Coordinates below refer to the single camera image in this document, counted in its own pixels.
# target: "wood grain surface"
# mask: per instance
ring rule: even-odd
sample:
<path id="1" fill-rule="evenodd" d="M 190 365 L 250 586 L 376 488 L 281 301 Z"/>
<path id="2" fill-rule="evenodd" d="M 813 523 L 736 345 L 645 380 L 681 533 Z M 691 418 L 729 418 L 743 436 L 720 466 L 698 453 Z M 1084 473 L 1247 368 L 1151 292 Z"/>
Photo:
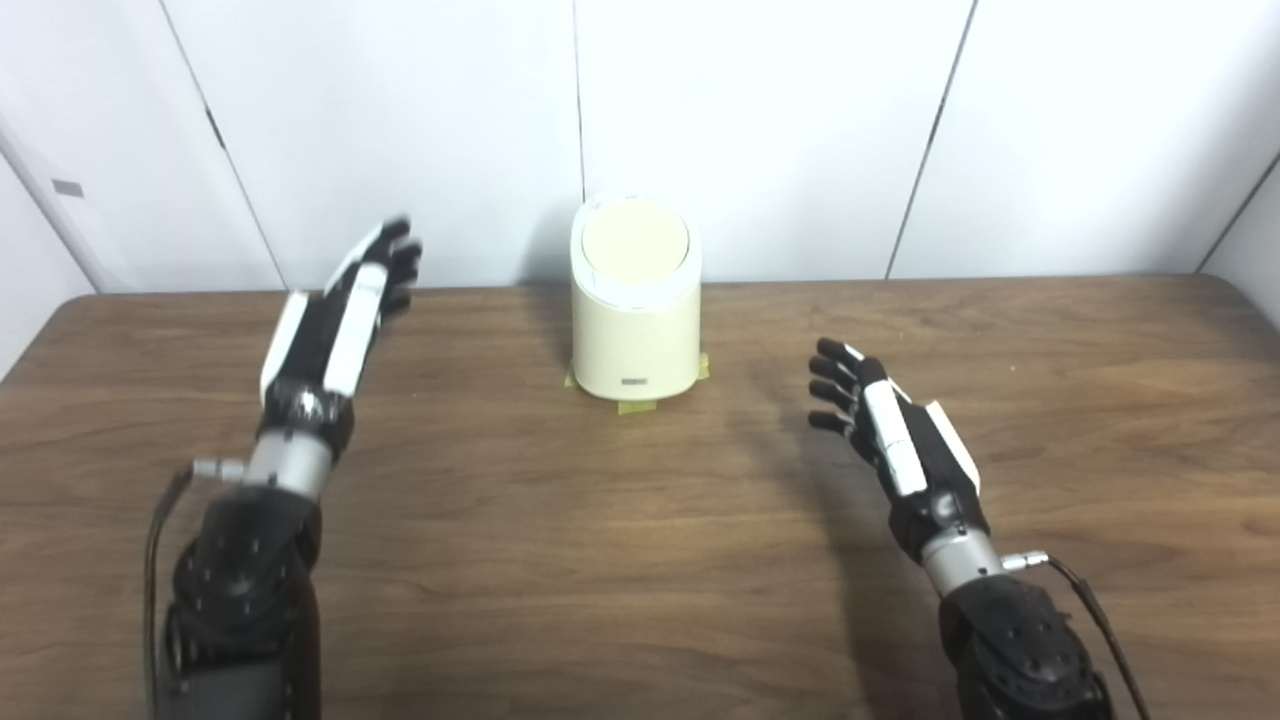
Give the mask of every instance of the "wood grain surface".
<path id="1" fill-rule="evenodd" d="M 77 300 L 0 384 L 0 717 L 141 717 L 147 518 L 251 448 L 282 300 Z M 618 416 L 563 387 L 566 292 L 416 296 L 325 497 L 326 717 L 957 717 L 873 474 L 805 427 L 822 334 L 945 402 L 997 547 L 1093 582 L 1156 717 L 1277 716 L 1280 336 L 1230 286 L 714 286 L 703 324 L 712 378 Z"/>

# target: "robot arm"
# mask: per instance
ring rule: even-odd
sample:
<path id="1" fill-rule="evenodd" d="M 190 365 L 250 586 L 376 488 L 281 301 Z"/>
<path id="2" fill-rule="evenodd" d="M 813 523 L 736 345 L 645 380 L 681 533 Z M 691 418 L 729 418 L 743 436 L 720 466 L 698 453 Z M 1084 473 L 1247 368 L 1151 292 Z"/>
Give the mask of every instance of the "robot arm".
<path id="1" fill-rule="evenodd" d="M 347 255 L 323 293 L 292 293 L 262 368 L 251 460 L 197 461 L 186 473 L 229 487 L 178 560 L 163 647 L 143 647 L 154 717 L 320 717 L 310 578 L 320 552 L 320 496 L 351 438 L 352 398 L 374 337 L 408 306 L 406 287 L 417 278 L 421 252 L 408 220 L 390 220 Z M 159 524 L 175 500 L 166 496 L 152 525 L 148 582 Z M 147 638 L 151 621 L 148 612 Z"/>
<path id="2" fill-rule="evenodd" d="M 964 717 L 1111 719 L 1106 684 L 1066 616 L 1011 575 L 1050 557 L 996 553 L 978 469 L 942 406 L 911 402 L 879 360 L 832 340 L 818 342 L 809 368 L 818 377 L 810 395 L 836 407 L 809 423 L 844 436 L 876 469 L 893 539 L 942 600 L 942 644 Z"/>

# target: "round lid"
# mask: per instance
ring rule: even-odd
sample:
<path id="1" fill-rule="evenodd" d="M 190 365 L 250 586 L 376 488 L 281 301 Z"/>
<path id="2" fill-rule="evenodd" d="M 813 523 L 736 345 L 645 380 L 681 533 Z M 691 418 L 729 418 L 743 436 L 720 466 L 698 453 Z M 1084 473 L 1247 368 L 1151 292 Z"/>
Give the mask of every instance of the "round lid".
<path id="1" fill-rule="evenodd" d="M 582 252 L 596 273 L 625 284 L 658 282 L 689 255 L 689 228 L 673 210 L 637 197 L 611 202 L 582 228 Z"/>

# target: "white finger segment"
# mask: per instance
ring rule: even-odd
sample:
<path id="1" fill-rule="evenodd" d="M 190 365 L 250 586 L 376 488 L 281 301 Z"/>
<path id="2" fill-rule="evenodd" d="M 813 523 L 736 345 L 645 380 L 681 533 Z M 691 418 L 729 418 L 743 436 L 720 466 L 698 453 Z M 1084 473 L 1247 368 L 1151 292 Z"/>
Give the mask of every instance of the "white finger segment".
<path id="1" fill-rule="evenodd" d="M 387 268 L 369 263 L 356 273 L 356 282 L 347 297 L 347 307 L 338 325 L 338 336 L 325 368 L 324 388 L 347 397 L 356 395 L 360 373 L 369 355 L 369 342 L 378 327 L 378 311 L 387 290 Z"/>
<path id="2" fill-rule="evenodd" d="M 863 355 L 861 352 L 859 352 L 858 348 L 854 347 L 852 345 L 846 345 L 845 346 L 845 351 L 849 352 L 850 355 L 852 355 L 854 359 L 858 360 L 859 363 L 861 363 L 863 360 L 867 359 L 867 356 Z M 840 369 L 844 370 L 844 372 L 846 372 L 846 373 L 849 373 L 849 375 L 852 377 L 855 380 L 858 379 L 858 375 L 855 375 L 852 372 L 850 372 L 849 368 L 845 368 L 844 365 L 840 365 Z M 897 383 L 893 382 L 893 378 L 888 379 L 888 384 L 893 386 L 893 392 L 901 395 L 902 400 L 905 400 L 908 402 L 911 401 L 911 396 L 906 395 L 905 392 L 902 392 L 902 388 L 897 387 Z"/>
<path id="3" fill-rule="evenodd" d="M 982 478 L 978 477 L 978 465 L 974 464 L 973 456 L 969 455 L 969 448 L 960 439 L 960 433 L 951 425 L 951 418 L 947 418 L 946 411 L 942 410 L 937 400 L 925 405 L 924 410 L 933 419 L 933 424 L 938 428 L 938 434 L 947 443 L 947 448 L 951 450 L 951 455 L 960 464 L 960 469 L 973 480 L 974 492 L 982 493 Z"/>
<path id="4" fill-rule="evenodd" d="M 266 348 L 266 360 L 262 361 L 262 375 L 259 378 L 259 400 L 266 405 L 266 388 L 280 374 L 280 366 L 289 355 L 289 346 L 293 345 L 294 336 L 298 334 L 298 325 L 302 315 L 307 311 L 307 293 L 291 292 L 280 310 L 280 319 L 275 323 L 275 333 L 271 336 L 271 345 Z"/>
<path id="5" fill-rule="evenodd" d="M 863 400 L 876 424 L 876 441 L 888 462 L 893 487 L 900 496 L 928 489 L 920 455 L 906 429 L 897 392 L 890 380 L 878 380 L 863 388 Z"/>
<path id="6" fill-rule="evenodd" d="M 352 247 L 349 252 L 347 252 L 347 256 L 343 258 L 342 263 L 338 264 L 338 269 L 334 270 L 333 275 L 329 277 L 329 282 L 324 284 L 325 295 L 329 295 L 329 291 L 332 291 L 334 286 L 338 284 L 338 281 L 342 279 L 342 275 L 347 274 L 347 268 L 365 259 L 365 252 L 369 252 L 369 246 L 376 242 L 378 238 L 381 237 L 381 234 L 383 234 L 383 225 L 379 224 L 376 228 L 372 229 L 372 232 L 366 234 L 364 240 L 357 242 L 356 246 Z"/>

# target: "black cable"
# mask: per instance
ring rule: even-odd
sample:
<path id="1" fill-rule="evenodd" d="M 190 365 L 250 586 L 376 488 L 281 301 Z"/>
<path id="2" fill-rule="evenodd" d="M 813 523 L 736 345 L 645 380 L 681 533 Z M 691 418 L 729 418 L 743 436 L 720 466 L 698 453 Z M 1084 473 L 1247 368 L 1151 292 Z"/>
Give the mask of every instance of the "black cable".
<path id="1" fill-rule="evenodd" d="M 147 692 L 147 717 L 156 720 L 159 696 L 156 694 L 156 552 L 160 547 L 160 530 L 173 512 L 178 498 L 191 486 L 195 465 L 188 464 L 174 471 L 169 487 L 156 502 L 151 515 L 151 530 L 147 533 L 147 547 L 142 561 L 142 678 Z"/>
<path id="2" fill-rule="evenodd" d="M 1048 556 L 1048 564 L 1053 566 L 1055 570 L 1066 578 L 1068 583 L 1071 583 L 1071 589 L 1084 603 L 1084 609 L 1089 611 L 1093 621 L 1097 624 L 1098 630 L 1102 632 L 1102 638 L 1107 641 L 1107 647 L 1111 648 L 1111 656 L 1116 659 L 1116 666 L 1120 667 L 1120 676 L 1124 678 L 1124 684 L 1129 688 L 1129 696 L 1133 697 L 1133 705 L 1138 708 L 1138 716 L 1142 720 L 1151 720 L 1151 712 L 1147 710 L 1147 701 L 1142 697 L 1142 689 L 1138 688 L 1138 680 L 1133 676 L 1133 670 L 1129 667 L 1129 660 L 1125 659 L 1124 651 L 1120 650 L 1120 639 L 1111 630 L 1111 621 L 1107 620 L 1107 614 L 1102 611 L 1102 605 L 1098 598 L 1093 594 L 1093 588 L 1089 587 L 1088 580 L 1076 575 L 1066 566 L 1065 562 Z"/>

